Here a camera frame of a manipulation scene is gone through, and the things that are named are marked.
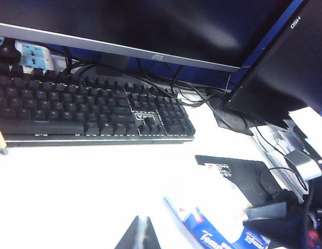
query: mechanical keyboard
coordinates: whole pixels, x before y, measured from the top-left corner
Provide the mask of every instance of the mechanical keyboard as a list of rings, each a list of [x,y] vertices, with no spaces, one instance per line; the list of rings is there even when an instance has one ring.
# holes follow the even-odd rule
[[[8,146],[178,143],[195,133],[179,101],[155,87],[38,68],[24,74],[5,63],[0,129]]]

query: electrical outlet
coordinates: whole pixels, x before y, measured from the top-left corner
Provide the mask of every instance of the electrical outlet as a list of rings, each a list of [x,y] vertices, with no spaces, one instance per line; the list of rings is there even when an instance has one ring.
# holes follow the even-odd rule
[[[29,68],[41,68],[46,70],[46,63],[43,59],[30,57],[30,56],[22,56],[23,66]]]
[[[33,57],[39,57],[39,58],[44,57],[42,48],[31,44],[23,44],[22,53],[23,55],[26,55],[26,56],[33,56]]]

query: monitor screen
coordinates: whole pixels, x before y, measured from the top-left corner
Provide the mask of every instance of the monitor screen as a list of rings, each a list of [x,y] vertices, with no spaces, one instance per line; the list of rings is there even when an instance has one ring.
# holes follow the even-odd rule
[[[0,36],[234,72],[291,0],[0,0]]]
[[[322,0],[301,4],[227,105],[278,126],[289,111],[322,111]]]

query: mouse pad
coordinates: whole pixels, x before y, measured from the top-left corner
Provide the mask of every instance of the mouse pad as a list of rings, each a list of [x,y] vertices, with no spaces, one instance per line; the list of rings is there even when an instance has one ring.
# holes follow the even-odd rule
[[[205,165],[213,169],[217,168],[223,177],[236,184],[253,206],[266,204],[269,196],[259,184],[260,174],[267,169],[265,163],[200,155],[195,156],[195,158],[199,165]],[[269,193],[282,190],[270,172],[264,173],[262,184]]]

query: white desk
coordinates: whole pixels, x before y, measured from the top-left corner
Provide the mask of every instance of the white desk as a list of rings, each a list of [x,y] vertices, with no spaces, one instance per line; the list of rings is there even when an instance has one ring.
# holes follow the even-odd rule
[[[270,163],[250,136],[219,128],[206,104],[187,108],[184,144],[9,148],[0,156],[0,249],[114,248],[137,214],[163,249],[202,248],[163,200],[195,155]]]

